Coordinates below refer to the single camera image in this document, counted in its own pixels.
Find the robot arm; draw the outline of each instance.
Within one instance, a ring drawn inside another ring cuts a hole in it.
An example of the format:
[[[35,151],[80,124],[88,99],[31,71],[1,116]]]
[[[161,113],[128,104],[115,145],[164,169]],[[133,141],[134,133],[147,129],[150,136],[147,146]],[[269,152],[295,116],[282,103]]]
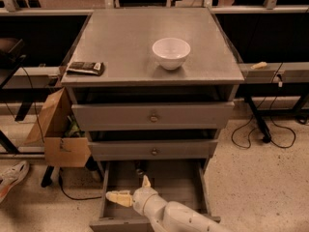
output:
[[[151,187],[146,175],[142,188],[133,195],[128,190],[108,191],[106,198],[129,207],[149,219],[154,232],[232,232],[178,202],[167,202]]]

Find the closed drawer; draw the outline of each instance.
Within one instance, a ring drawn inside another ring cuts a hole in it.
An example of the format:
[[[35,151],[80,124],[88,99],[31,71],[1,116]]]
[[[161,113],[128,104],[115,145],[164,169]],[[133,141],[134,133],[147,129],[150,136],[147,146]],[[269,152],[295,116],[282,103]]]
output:
[[[204,173],[197,159],[147,160],[145,174],[152,188],[166,201],[177,201],[201,213],[208,212]],[[106,164],[101,213],[90,223],[94,231],[151,232],[149,221],[137,214],[132,207],[123,207],[105,198],[111,190],[139,189],[142,176],[137,175],[134,161],[109,161]]]
[[[96,161],[207,159],[216,145],[216,140],[111,141],[90,143],[90,149]]]
[[[79,127],[85,131],[222,129],[234,103],[75,104]]]

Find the brown box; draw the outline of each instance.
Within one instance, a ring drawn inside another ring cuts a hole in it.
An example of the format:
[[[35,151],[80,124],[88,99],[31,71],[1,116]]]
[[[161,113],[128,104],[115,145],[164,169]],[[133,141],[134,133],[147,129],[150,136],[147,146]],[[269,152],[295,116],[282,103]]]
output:
[[[42,106],[39,123],[32,127],[25,144],[44,142],[46,164],[62,167],[83,167],[91,155],[85,137],[63,138],[72,114],[66,89],[49,95]]]

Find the cabinet top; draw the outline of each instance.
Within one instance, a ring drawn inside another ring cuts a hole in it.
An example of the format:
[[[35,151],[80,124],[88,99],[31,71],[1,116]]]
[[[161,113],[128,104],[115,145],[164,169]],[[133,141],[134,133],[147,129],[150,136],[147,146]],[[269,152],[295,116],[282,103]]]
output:
[[[174,71],[155,60],[162,38],[188,42],[191,52]],[[63,77],[70,87],[127,85],[238,84],[243,76],[208,9],[132,8],[91,15],[70,62],[103,62],[102,76]]]

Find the person's foot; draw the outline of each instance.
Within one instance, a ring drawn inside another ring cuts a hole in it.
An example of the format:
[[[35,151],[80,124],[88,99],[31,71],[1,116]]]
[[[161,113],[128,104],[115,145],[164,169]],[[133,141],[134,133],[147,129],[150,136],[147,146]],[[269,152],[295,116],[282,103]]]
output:
[[[21,161],[0,174],[0,203],[5,199],[10,189],[21,182],[29,171],[29,163]]]

